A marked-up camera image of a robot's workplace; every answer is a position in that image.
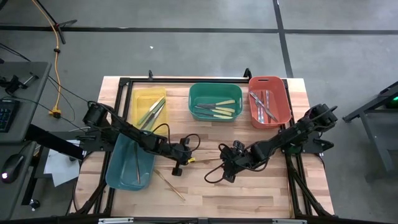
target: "wooden tabletop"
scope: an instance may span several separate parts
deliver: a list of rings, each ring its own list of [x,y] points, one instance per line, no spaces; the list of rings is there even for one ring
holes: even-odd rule
[[[100,103],[114,106],[119,78],[104,77],[98,98]],[[298,120],[309,109],[304,80],[290,78],[287,81],[294,117]],[[244,110],[235,122],[193,120],[187,106],[191,85],[191,83],[134,83],[134,89],[166,87],[171,141],[178,142],[180,138],[190,133],[199,134],[200,148],[193,153],[197,160],[219,157],[220,152],[217,148],[219,143],[231,146],[234,140],[240,140],[248,146],[255,141],[269,139],[277,134],[277,129],[263,130],[252,127],[247,84],[239,85],[243,91]],[[78,209],[98,185],[103,157],[103,152],[92,153],[81,167],[76,187]],[[333,213],[321,160],[309,154],[303,154],[302,157],[308,188],[326,211]],[[157,156],[155,161],[155,168],[185,197],[186,201],[183,201],[158,175],[154,174],[150,186],[144,190],[137,192],[116,190],[112,216],[223,218],[289,218],[292,216],[286,163],[280,151],[271,157],[264,171],[242,171],[236,176],[233,184],[225,180],[218,184],[208,184],[204,181],[205,174],[220,165],[220,161],[181,166],[183,169],[181,177],[171,175],[174,161],[160,156]],[[217,180],[221,175],[222,169],[209,176],[209,179]],[[300,207],[304,211],[303,198],[299,190],[298,197]]]

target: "concrete floor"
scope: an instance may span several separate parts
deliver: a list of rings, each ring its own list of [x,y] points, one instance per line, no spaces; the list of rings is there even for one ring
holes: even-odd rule
[[[277,28],[272,0],[43,0],[59,22],[78,19],[76,26]],[[398,2],[393,0],[280,0],[285,29],[398,29]],[[46,26],[31,1],[9,1],[0,24]],[[105,75],[192,75],[240,77],[246,67],[255,76],[286,77],[278,34],[89,33],[68,32],[61,46],[61,83],[76,94],[96,100]],[[338,105],[342,116],[397,81],[396,35],[287,35],[295,78],[304,78],[310,104]],[[0,31],[0,42],[31,60],[53,62],[50,32]],[[0,50],[0,58],[21,61]],[[55,88],[47,85],[41,99],[52,107]],[[68,96],[81,119],[85,102]],[[72,117],[62,100],[66,118]],[[38,108],[34,123],[49,131],[73,129]],[[398,223],[398,183],[369,184],[364,175],[381,167],[359,120],[324,134],[335,143],[325,153],[326,175],[335,213],[344,218]],[[37,190],[42,207],[21,208],[14,218],[63,215],[72,184]]]

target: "chopstick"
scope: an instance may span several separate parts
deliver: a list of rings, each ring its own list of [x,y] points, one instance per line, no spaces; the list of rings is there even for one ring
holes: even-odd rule
[[[180,196],[180,198],[181,198],[182,200],[185,200],[185,198],[180,194],[180,192],[178,192],[178,190],[175,189],[175,188],[173,187],[173,185],[170,184],[170,182],[167,181],[167,180],[164,178],[164,176],[160,173],[159,170],[154,169],[154,171],[155,171],[155,173],[156,173],[162,180],[164,180],[164,181],[166,182],[166,184],[167,184],[178,196]]]

